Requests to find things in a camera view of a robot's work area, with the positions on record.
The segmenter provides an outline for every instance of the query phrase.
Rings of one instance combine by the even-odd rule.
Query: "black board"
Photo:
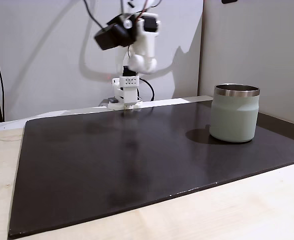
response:
[[[211,101],[26,123],[9,238],[55,230],[294,164],[294,124],[259,113],[255,138],[209,135]]]

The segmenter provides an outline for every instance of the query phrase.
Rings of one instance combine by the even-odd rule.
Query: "stainless steel rim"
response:
[[[235,83],[224,83],[216,85],[214,92],[215,94],[222,96],[247,98],[258,96],[261,90],[255,86]]]

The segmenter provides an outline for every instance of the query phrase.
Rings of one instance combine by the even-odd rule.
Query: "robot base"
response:
[[[142,107],[143,107],[143,101],[139,101],[135,105],[124,105],[124,103],[122,102],[108,103],[108,108],[111,110],[140,109]]]

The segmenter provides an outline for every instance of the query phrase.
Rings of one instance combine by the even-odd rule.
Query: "white platform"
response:
[[[166,99],[166,100],[158,100],[158,101],[146,101],[143,103],[142,108],[186,104],[186,103],[193,103],[193,102],[208,101],[212,99],[213,98],[210,96],[192,96],[192,97]],[[32,120],[32,119],[40,119],[40,118],[56,117],[56,116],[64,116],[64,115],[74,115],[74,114],[101,113],[101,112],[108,112],[108,111],[111,111],[111,110],[108,109],[106,106],[96,106],[96,107],[73,109],[73,110],[51,111],[51,112],[39,114],[37,116],[32,116],[28,118],[19,119],[19,120],[0,122],[0,131],[10,130],[10,129],[22,129],[25,126],[25,123],[28,120]]]

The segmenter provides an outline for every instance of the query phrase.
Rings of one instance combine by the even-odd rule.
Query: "cup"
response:
[[[211,104],[210,134],[219,140],[244,143],[255,136],[260,89],[225,83],[215,86]]]

